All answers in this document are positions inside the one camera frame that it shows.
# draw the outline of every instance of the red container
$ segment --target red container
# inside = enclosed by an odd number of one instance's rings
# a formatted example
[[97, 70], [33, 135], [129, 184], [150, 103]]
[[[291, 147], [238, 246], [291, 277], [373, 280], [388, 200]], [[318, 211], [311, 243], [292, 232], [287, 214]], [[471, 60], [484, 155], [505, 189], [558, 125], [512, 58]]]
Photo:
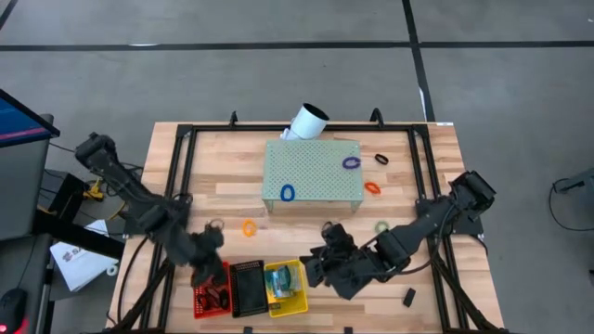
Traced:
[[208, 311], [204, 311], [202, 309], [202, 305], [198, 302], [198, 296], [201, 294], [205, 294], [205, 286], [210, 286], [211, 279], [206, 284], [202, 284], [197, 288], [194, 288], [194, 318], [195, 319], [204, 319], [207, 317], [219, 316], [219, 315], [226, 315], [231, 313], [233, 309], [232, 298], [231, 298], [231, 279], [229, 276], [229, 263], [223, 262], [223, 267], [226, 270], [226, 284], [224, 286], [217, 287], [215, 290], [217, 292], [221, 291], [222, 289], [226, 289], [229, 293], [229, 308], [228, 309], [221, 309], [221, 308], [212, 308]]

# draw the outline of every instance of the purple ring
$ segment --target purple ring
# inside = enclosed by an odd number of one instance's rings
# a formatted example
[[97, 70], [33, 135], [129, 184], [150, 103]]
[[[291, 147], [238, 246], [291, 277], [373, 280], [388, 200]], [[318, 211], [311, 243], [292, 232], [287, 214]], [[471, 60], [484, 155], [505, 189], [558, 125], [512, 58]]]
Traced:
[[361, 166], [361, 160], [358, 157], [348, 157], [342, 161], [342, 167], [344, 169], [355, 169]]

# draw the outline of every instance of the yellow basket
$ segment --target yellow basket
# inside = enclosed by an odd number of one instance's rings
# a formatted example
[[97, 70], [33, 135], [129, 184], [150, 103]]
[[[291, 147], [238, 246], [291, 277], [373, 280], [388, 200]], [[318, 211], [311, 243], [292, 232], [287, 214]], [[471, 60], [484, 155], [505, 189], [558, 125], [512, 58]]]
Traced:
[[307, 312], [307, 296], [305, 294], [305, 279], [303, 277], [303, 269], [299, 260], [289, 260], [279, 263], [269, 263], [264, 266], [264, 270], [277, 270], [283, 265], [296, 265], [299, 267], [299, 279], [301, 280], [301, 291], [296, 291], [295, 295], [289, 298], [276, 299], [268, 289], [266, 295], [268, 297], [268, 313], [271, 317], [280, 317], [285, 315], [296, 315]]

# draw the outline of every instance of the monitor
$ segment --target monitor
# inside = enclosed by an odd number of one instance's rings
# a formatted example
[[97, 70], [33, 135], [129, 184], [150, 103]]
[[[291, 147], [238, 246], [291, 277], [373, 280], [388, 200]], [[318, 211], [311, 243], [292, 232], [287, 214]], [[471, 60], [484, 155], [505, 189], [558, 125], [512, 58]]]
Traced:
[[59, 130], [0, 89], [0, 148], [59, 136]]

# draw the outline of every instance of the concrete floor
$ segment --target concrete floor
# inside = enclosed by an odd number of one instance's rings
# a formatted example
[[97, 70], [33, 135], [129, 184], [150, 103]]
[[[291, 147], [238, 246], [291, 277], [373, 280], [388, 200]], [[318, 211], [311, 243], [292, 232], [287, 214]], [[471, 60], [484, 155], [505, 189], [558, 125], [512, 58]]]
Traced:
[[[7, 0], [0, 0], [0, 9]], [[414, 0], [420, 40], [594, 40], [594, 2]], [[0, 45], [146, 44], [408, 38], [393, 0], [19, 0]], [[552, 181], [594, 166], [594, 48], [423, 49], [437, 121], [454, 122], [464, 160], [497, 190], [483, 217], [506, 327], [525, 333], [594, 328], [594, 233], [549, 217]], [[423, 120], [409, 49], [0, 52], [0, 86], [50, 112], [73, 148], [111, 135], [142, 164], [157, 121], [289, 120], [303, 101], [334, 120]], [[87, 177], [51, 148], [47, 167]], [[554, 200], [561, 220], [591, 226], [580, 191]], [[95, 215], [116, 202], [90, 204]], [[52, 332], [98, 331], [113, 279], [57, 302]]]

